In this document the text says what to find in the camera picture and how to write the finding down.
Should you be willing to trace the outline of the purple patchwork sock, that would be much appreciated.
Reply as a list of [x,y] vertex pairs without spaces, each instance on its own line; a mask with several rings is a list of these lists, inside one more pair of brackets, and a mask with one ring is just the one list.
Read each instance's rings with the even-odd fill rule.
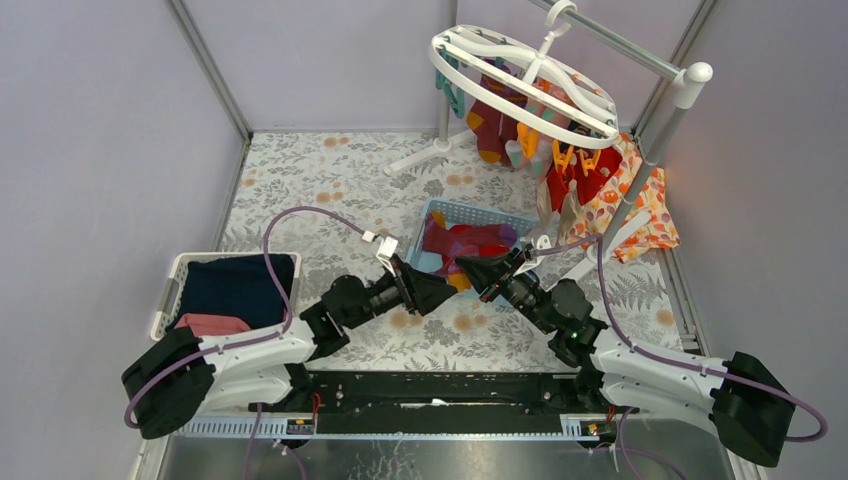
[[463,292],[472,287],[470,280],[456,264],[461,256],[492,257],[510,251],[518,241],[518,232],[507,224],[447,226],[445,216],[432,211],[425,217],[422,250],[441,257],[442,266],[434,274]]

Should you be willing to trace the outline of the red beige sock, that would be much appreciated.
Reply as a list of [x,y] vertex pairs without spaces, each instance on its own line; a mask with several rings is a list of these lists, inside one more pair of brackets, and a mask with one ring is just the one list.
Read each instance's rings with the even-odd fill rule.
[[569,191],[564,199],[560,211],[560,220],[557,228],[557,246],[567,244],[569,231],[577,223],[581,205],[575,190]]
[[538,216],[537,227],[541,231],[546,231],[552,224],[559,222],[561,212],[552,205],[551,192],[546,178],[542,178],[536,185],[535,205]]

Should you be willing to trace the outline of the white clip hanger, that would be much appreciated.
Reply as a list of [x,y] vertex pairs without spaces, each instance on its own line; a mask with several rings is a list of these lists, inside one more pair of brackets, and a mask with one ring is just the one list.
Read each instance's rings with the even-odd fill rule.
[[[431,63],[452,85],[554,140],[597,150],[619,136],[615,102],[594,81],[549,55],[553,43],[569,29],[556,18],[575,13],[571,1],[558,1],[549,10],[549,31],[534,48],[500,32],[476,25],[451,27],[431,39]],[[468,77],[466,67],[524,95],[538,108],[532,112],[500,97]]]

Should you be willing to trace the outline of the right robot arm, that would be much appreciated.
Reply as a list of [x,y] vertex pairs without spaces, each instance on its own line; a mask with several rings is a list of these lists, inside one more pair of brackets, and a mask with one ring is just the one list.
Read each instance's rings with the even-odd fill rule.
[[484,301],[502,298],[544,333],[549,348],[578,369],[575,402],[597,412],[604,406],[665,414],[714,435],[754,464],[778,465],[795,412],[787,390],[756,357],[737,352],[729,360],[639,346],[593,305],[576,281],[545,289],[531,271],[521,272],[519,250],[495,257],[460,256],[456,263]]

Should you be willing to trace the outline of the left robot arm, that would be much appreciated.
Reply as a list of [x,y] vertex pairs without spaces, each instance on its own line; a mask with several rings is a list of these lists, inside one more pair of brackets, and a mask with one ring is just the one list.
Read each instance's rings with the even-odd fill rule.
[[320,300],[289,322],[221,336],[175,328],[122,374],[124,422],[145,439],[169,435],[199,413],[249,404],[288,411],[310,397],[308,362],[347,345],[348,330],[397,307],[425,316],[457,290],[446,279],[392,256],[376,281],[335,279]]

